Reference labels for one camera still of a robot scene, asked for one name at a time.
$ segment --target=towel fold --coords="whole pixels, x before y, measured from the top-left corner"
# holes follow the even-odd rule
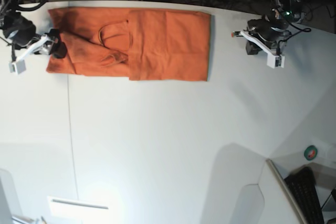
[[[49,10],[68,53],[50,73],[206,81],[211,16],[136,8]]]

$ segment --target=white panel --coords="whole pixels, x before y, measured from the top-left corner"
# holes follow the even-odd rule
[[[271,161],[266,162],[262,171],[259,187],[264,196],[265,208],[258,224],[307,224],[290,200],[283,182],[276,176]]]
[[[17,197],[17,192],[12,175],[8,171],[0,169],[0,180],[6,195],[10,211],[19,216],[22,216],[21,205]]]
[[[90,202],[48,197],[50,212],[53,216],[83,220],[91,223],[115,223],[109,206]]]
[[[49,3],[23,15],[45,32],[51,27],[47,9],[67,5]],[[52,218],[47,202],[47,195],[76,198],[67,76],[48,74],[47,56],[30,56],[26,72],[11,74],[10,47],[0,41],[0,52],[0,168],[12,176],[23,215],[73,223]]]
[[[240,151],[228,144],[269,156],[336,78],[336,36],[315,29],[289,42],[284,69],[271,69],[266,55],[246,55],[245,39],[230,36],[255,15],[148,2],[70,5],[213,14],[209,82],[70,76],[80,199],[111,201],[120,223],[227,223],[232,202],[243,186],[255,184],[251,174],[261,169],[261,162],[254,168],[237,163],[233,157]],[[220,163],[228,174],[211,183],[219,153],[228,157]],[[210,211],[222,202],[209,196],[212,191],[220,191],[224,203]]]
[[[12,215],[5,195],[2,181],[0,179],[0,224],[11,224]]]

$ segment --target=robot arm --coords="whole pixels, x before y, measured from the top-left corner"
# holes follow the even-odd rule
[[[233,32],[232,37],[247,39],[248,55],[256,55],[264,51],[267,54],[268,66],[284,67],[285,57],[282,51],[287,40],[292,37],[288,27],[302,20],[302,0],[272,0],[272,3],[273,7],[268,15],[263,15],[261,19],[249,20],[247,29]]]
[[[14,73],[25,71],[24,60],[30,54],[47,54],[55,58],[63,58],[66,55],[66,47],[61,42],[59,31],[56,29],[39,35],[36,34],[35,25],[24,18],[18,10],[25,10],[18,3],[20,0],[0,0],[0,29],[6,39],[12,41],[12,60],[9,63],[9,69]],[[40,8],[47,0],[43,0],[36,7],[27,10]],[[15,51],[26,49],[19,57],[16,57]]]

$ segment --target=folded towel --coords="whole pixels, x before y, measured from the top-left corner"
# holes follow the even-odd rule
[[[47,71],[130,80],[206,81],[211,16],[137,8],[49,10],[67,47]]]

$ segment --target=white table surface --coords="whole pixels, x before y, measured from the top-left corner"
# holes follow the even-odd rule
[[[47,9],[67,6],[48,3],[43,8],[24,13],[39,32],[48,31]],[[45,69],[46,56],[31,56],[27,71],[17,76],[9,73],[10,47],[0,41],[0,169],[2,180],[16,188],[8,195],[13,214],[31,218],[43,215],[49,223],[77,223],[50,215],[47,195],[77,198],[73,173],[68,76],[51,75]]]
[[[8,73],[9,49],[1,45],[0,168],[12,174],[30,216],[45,210],[46,195],[76,199],[75,172],[79,199],[113,204],[115,223],[228,223],[241,188],[259,181],[265,157],[336,79],[336,37],[323,31],[293,38],[286,67],[271,69],[265,55],[246,55],[246,41],[230,36],[255,15],[149,2],[69,5],[212,14],[209,82],[83,76],[67,82],[45,73],[47,59],[37,56],[17,77]],[[46,17],[46,9],[27,17],[39,26],[47,20],[42,13]],[[15,134],[14,120],[21,127]]]
[[[263,157],[336,78],[336,36],[315,29],[290,41],[284,69],[271,69],[265,55],[246,55],[246,41],[230,36],[251,14],[146,2],[70,6],[213,15],[209,82],[69,77],[79,198],[114,204],[116,223],[228,223],[242,186],[257,181]]]

